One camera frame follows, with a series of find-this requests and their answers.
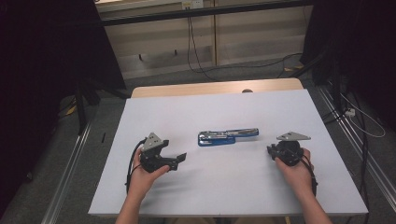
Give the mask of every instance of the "cable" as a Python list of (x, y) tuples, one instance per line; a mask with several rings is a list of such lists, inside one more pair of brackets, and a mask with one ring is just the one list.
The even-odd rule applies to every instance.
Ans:
[(372, 134), (372, 133), (366, 132), (366, 131), (363, 130), (361, 127), (359, 127), (359, 125), (357, 125), (357, 124), (352, 120), (352, 118), (349, 116), (350, 122), (351, 122), (353, 125), (355, 125), (356, 128), (358, 128), (358, 129), (361, 130), (362, 132), (367, 133), (368, 135), (370, 135), (370, 136), (372, 136), (372, 137), (375, 137), (375, 138), (381, 138), (381, 137), (384, 137), (384, 136), (387, 134), (387, 132), (385, 131), (385, 129), (384, 129), (375, 119), (373, 119), (372, 117), (370, 117), (368, 114), (364, 113), (364, 112), (363, 112), (362, 110), (360, 110), (357, 106), (353, 105), (343, 94), (341, 94), (341, 96), (342, 96), (350, 105), (352, 105), (355, 109), (357, 109), (359, 112), (361, 112), (361, 115), (362, 115), (362, 116), (365, 115), (367, 118), (369, 118), (370, 120), (372, 120), (379, 128), (381, 128), (382, 134), (381, 134), (381, 135), (374, 135), (374, 134)]
[(324, 124), (325, 124), (325, 125), (326, 125), (326, 124), (330, 124), (330, 123), (333, 123), (333, 122), (339, 120), (340, 118), (342, 118), (342, 117), (345, 115), (346, 112), (347, 112), (347, 109), (345, 108), (345, 109), (341, 112), (341, 114), (339, 114), (336, 118), (334, 118), (334, 119), (332, 119), (332, 120), (328, 120), (328, 121), (324, 122)]
[[(284, 65), (285, 65), (284, 62), (285, 62), (285, 60), (290, 58), (290, 57), (292, 57), (292, 56), (302, 55), (302, 53), (293, 53), (293, 54), (286, 55), (281, 60), (276, 61), (274, 63), (268, 63), (268, 64), (262, 64), (262, 65), (233, 65), (233, 66), (225, 66), (225, 67), (214, 67), (214, 68), (209, 68), (209, 69), (204, 70), (202, 68), (202, 66), (201, 66), (201, 63), (199, 61), (198, 54), (197, 54), (197, 51), (196, 51), (194, 34), (193, 34), (193, 28), (192, 28), (192, 21), (191, 21), (190, 17), (188, 17), (188, 23), (189, 23), (189, 48), (188, 48), (188, 53), (187, 53), (187, 61), (188, 61), (188, 64), (189, 64), (189, 68), (194, 73), (204, 73), (204, 75), (207, 78), (209, 78), (211, 80), (214, 80), (214, 81), (220, 81), (220, 80), (215, 79), (213, 77), (210, 77), (207, 74), (207, 72), (218, 70), (218, 69), (228, 69), (228, 68), (261, 68), (261, 67), (271, 66), (271, 65), (274, 65), (274, 64), (277, 64), (277, 63), (283, 63), (282, 72), (278, 75), (278, 77), (280, 77), (283, 74), (283, 71), (284, 71)], [(195, 70), (195, 69), (193, 69), (191, 67), (191, 62), (190, 62), (191, 40), (192, 40), (192, 44), (194, 46), (195, 57), (197, 59), (197, 62), (198, 62), (199, 68), (200, 68), (199, 70)]]
[(302, 162), (303, 165), (308, 170), (309, 174), (311, 174), (312, 192), (314, 193), (315, 196), (317, 196), (317, 185), (318, 185), (318, 182), (317, 182), (317, 179), (315, 177), (314, 170), (312, 169), (311, 161), (305, 155), (303, 155), (306, 158), (306, 160), (308, 161), (308, 163), (307, 163), (303, 158), (299, 157), (297, 153), (291, 151), (289, 148), (286, 148), (286, 150), (288, 152), (290, 152), (292, 155), (294, 155), (300, 162)]
[[(365, 130), (366, 129), (366, 123), (365, 123), (364, 116), (363, 116), (364, 112), (362, 112), (360, 110), (361, 105), (360, 105), (356, 95), (353, 94), (353, 96), (354, 96), (355, 101), (356, 101), (356, 103), (358, 105), (356, 108), (361, 112), (361, 121), (358, 118), (358, 122), (361, 124), (361, 127), (363, 128), (363, 130)], [(366, 185), (366, 181), (365, 181), (365, 176), (366, 176), (366, 171), (367, 171), (368, 155), (369, 155), (368, 138), (367, 138), (367, 132), (364, 131), (363, 132), (362, 145), (361, 145), (361, 184), (359, 186), (359, 193), (361, 194), (361, 197), (363, 198), (363, 201), (364, 201), (365, 205), (367, 206), (367, 210), (370, 211), (370, 202), (369, 202), (369, 198), (368, 198), (367, 185)], [(365, 218), (364, 218), (364, 223), (365, 224), (368, 222), (369, 218), (370, 218), (370, 212), (365, 215)], [(350, 217), (346, 221), (346, 224), (348, 224), (351, 219), (352, 219), (352, 217)]]
[(188, 52), (187, 52), (187, 61), (188, 61), (188, 63), (189, 63), (189, 67), (190, 67), (191, 71), (192, 71), (192, 72), (195, 72), (195, 70), (192, 69), (191, 64), (190, 64), (190, 41), (191, 41), (191, 37), (192, 37), (192, 44), (194, 45), (195, 57), (196, 57), (196, 59), (197, 59), (199, 68), (201, 69), (202, 73), (204, 73), (204, 75), (205, 75), (207, 78), (209, 78), (209, 79), (211, 79), (211, 80), (213, 80), (213, 81), (219, 81), (219, 80), (217, 80), (217, 79), (215, 79), (215, 78), (213, 78), (213, 77), (208, 76), (207, 73), (206, 73), (206, 72), (204, 71), (204, 69), (202, 68), (201, 63), (199, 62), (199, 58), (198, 58), (198, 54), (197, 54), (197, 48), (196, 48), (196, 46), (195, 46), (195, 39), (194, 39), (194, 32), (193, 32), (193, 30), (192, 30), (192, 21), (191, 21), (191, 17), (188, 17), (187, 20), (188, 20), (188, 22), (189, 22), (189, 50), (188, 50)]
[(324, 115), (322, 115), (322, 116), (320, 116), (320, 117), (321, 117), (322, 120), (324, 120), (324, 119), (328, 118), (328, 117), (329, 117), (332, 113), (334, 113), (334, 112), (335, 112), (335, 109), (333, 109), (333, 110), (330, 111), (329, 113), (324, 114)]
[(139, 166), (141, 165), (141, 164), (138, 164), (138, 165), (137, 165), (136, 167), (134, 167), (134, 169), (131, 171), (132, 163), (133, 163), (133, 161), (134, 161), (134, 154), (136, 153), (136, 151), (137, 151), (137, 149), (139, 148), (140, 145), (145, 144), (146, 140), (147, 140), (147, 137), (146, 137), (145, 139), (141, 140), (141, 141), (136, 145), (136, 147), (134, 148), (134, 152), (132, 153), (132, 157), (131, 157), (131, 160), (129, 161), (129, 166), (128, 166), (128, 174), (127, 174), (127, 176), (126, 176), (126, 183), (125, 183), (125, 185), (126, 185), (126, 193), (128, 193), (129, 186), (131, 185), (131, 176), (132, 176), (132, 173), (134, 172), (134, 170), (135, 170), (137, 167), (139, 167)]

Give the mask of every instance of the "blue tool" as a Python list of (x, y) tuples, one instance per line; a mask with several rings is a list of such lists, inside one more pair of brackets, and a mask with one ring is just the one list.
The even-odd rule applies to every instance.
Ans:
[(259, 135), (259, 129), (240, 129), (225, 132), (200, 132), (198, 133), (198, 146), (213, 147), (235, 143), (236, 137), (251, 137)]

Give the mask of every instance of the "black curtain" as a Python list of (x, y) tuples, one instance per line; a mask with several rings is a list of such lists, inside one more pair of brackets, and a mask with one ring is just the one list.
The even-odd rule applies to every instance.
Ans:
[(124, 88), (103, 27), (59, 27), (86, 20), (99, 20), (92, 0), (0, 0), (0, 216), (46, 148), (59, 103), (75, 94), (77, 81)]
[(318, 56), (312, 68), (316, 84), (331, 78), (334, 60), (360, 94), (389, 127), (396, 130), (396, 4), (389, 1), (317, 0), (304, 41), (301, 62)]

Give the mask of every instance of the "hand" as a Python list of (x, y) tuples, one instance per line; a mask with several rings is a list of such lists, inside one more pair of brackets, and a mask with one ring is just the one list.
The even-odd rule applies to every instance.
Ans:
[[(305, 157), (311, 160), (310, 151), (305, 148), (303, 148), (303, 150)], [(302, 162), (298, 162), (295, 166), (288, 166), (280, 158), (276, 158), (275, 161), (277, 168), (283, 173), (286, 181), (297, 196), (303, 192), (312, 192), (312, 177)]]
[(131, 177), (131, 184), (128, 190), (128, 196), (130, 194), (139, 201), (142, 201), (146, 194), (152, 187), (154, 181), (160, 177), (161, 175), (165, 174), (169, 171), (170, 167), (165, 165), (160, 169), (149, 173), (140, 165), (139, 155), (141, 154), (141, 149), (139, 148), (136, 153), (134, 154), (134, 172), (132, 173)]

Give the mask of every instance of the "white paper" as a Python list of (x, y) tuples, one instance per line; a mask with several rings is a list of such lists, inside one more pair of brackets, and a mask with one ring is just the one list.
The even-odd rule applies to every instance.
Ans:
[[(259, 128), (252, 139), (199, 147), (201, 131)], [(285, 216), (302, 210), (267, 153), (276, 137), (293, 131), (311, 151), (317, 198), (330, 215), (367, 209), (308, 92), (272, 91), (129, 99), (124, 108), (89, 214), (117, 215), (126, 197), (124, 183), (135, 145), (151, 132), (169, 146), (171, 157), (187, 152), (177, 171), (160, 177), (140, 214), (156, 217)]]

